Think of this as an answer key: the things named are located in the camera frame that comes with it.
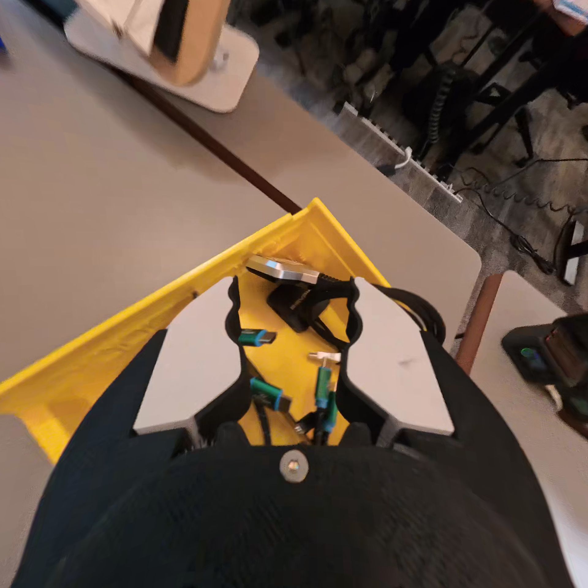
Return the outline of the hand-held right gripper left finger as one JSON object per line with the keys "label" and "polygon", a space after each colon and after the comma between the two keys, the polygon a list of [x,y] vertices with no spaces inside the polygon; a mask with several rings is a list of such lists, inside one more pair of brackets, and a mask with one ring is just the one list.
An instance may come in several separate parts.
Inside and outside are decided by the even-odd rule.
{"label": "hand-held right gripper left finger", "polygon": [[238,278],[225,277],[169,324],[134,422],[138,435],[183,429],[197,445],[246,415],[252,394],[239,309]]}

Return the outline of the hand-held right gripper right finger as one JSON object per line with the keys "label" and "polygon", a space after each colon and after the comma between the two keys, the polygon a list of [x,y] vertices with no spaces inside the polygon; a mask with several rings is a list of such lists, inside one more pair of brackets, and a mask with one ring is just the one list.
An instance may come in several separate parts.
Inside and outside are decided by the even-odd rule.
{"label": "hand-held right gripper right finger", "polygon": [[364,423],[374,445],[386,446],[402,431],[451,437],[455,425],[424,332],[381,289],[350,281],[349,345],[339,370],[339,412]]}

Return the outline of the yellow plastic bin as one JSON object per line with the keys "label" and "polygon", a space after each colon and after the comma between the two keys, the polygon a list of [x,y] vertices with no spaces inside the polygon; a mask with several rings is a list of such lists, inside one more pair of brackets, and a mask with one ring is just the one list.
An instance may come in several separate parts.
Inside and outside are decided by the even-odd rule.
{"label": "yellow plastic bin", "polygon": [[271,311],[265,300],[272,285],[245,270],[253,254],[302,262],[343,281],[360,276],[390,287],[315,198],[296,215],[272,222],[2,382],[1,414],[19,418],[55,464],[93,404],[150,337],[167,327],[194,293],[238,275],[242,326],[278,334],[264,350],[246,348],[247,358],[266,381],[290,397],[292,417],[304,417],[315,409],[318,371],[308,354],[331,348],[311,330],[294,333]]}

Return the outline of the grey desk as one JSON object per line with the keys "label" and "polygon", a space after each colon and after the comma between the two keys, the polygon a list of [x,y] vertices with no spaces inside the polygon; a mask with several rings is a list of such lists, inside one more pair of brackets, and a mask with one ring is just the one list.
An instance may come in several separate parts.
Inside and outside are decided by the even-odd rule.
{"label": "grey desk", "polygon": [[548,393],[526,383],[503,350],[515,327],[564,312],[520,275],[505,271],[470,377],[514,433],[533,467],[575,587],[587,587],[587,440],[559,419]]}
{"label": "grey desk", "polygon": [[1,38],[4,380],[285,211],[32,8]]}

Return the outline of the brown table leg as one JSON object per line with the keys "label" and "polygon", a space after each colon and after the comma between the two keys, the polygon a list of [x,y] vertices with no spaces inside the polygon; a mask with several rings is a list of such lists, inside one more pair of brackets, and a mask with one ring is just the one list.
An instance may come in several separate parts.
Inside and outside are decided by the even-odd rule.
{"label": "brown table leg", "polygon": [[462,370],[470,375],[479,350],[484,330],[502,283],[504,274],[488,276],[482,286],[470,315],[465,333],[457,351],[455,361]]}

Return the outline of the black adapter block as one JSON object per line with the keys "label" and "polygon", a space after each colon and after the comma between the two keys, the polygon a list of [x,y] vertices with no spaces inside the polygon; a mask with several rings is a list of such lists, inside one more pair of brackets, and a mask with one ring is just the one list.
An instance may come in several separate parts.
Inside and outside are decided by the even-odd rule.
{"label": "black adapter block", "polygon": [[278,285],[266,298],[268,306],[294,332],[300,334],[312,328],[325,329],[320,315],[327,309],[330,300],[308,301],[311,289],[298,285]]}

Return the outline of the black device with green light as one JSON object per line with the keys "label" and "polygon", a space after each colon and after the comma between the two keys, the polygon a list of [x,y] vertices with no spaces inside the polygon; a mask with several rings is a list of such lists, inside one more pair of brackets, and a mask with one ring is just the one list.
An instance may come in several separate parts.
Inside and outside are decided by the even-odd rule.
{"label": "black device with green light", "polygon": [[544,387],[559,419],[587,439],[587,313],[515,328],[501,344],[523,380]]}

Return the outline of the black office chair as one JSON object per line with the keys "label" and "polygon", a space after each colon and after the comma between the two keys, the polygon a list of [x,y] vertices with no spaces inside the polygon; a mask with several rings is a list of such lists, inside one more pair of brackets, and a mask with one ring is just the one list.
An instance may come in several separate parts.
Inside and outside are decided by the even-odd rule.
{"label": "black office chair", "polygon": [[[403,106],[416,108],[416,111],[405,111],[405,115],[421,115],[420,128],[423,131],[422,140],[417,149],[416,159],[423,159],[430,148],[439,140],[443,119],[452,128],[457,126],[456,120],[465,115],[469,105],[480,102],[493,106],[493,110],[473,129],[462,129],[454,133],[451,140],[449,154],[440,164],[443,177],[447,178],[449,166],[455,164],[462,153],[486,133],[491,127],[496,126],[493,138],[512,117],[517,117],[525,106],[539,97],[549,88],[557,86],[557,79],[561,76],[564,64],[577,50],[581,42],[587,40],[587,1],[527,1],[530,6],[527,9],[529,18],[520,21],[520,26],[515,29],[515,35],[510,42],[486,70],[473,78],[465,78],[467,85],[455,92],[458,87],[459,77],[463,73],[469,73],[464,69],[465,62],[455,65],[446,62],[436,65],[434,69],[409,93]],[[490,82],[504,67],[514,58],[524,44],[534,35],[545,37],[548,25],[554,26],[564,35],[565,39],[558,51],[546,61],[539,69],[516,91],[504,91],[492,102],[491,95],[486,93],[488,89],[497,89],[496,84]]]}

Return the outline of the tan curved object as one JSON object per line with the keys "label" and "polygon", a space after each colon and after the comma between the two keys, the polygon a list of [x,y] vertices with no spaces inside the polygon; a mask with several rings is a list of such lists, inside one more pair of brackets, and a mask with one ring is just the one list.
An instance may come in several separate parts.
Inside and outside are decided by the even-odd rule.
{"label": "tan curved object", "polygon": [[77,1],[174,86],[194,84],[215,54],[229,1]]}

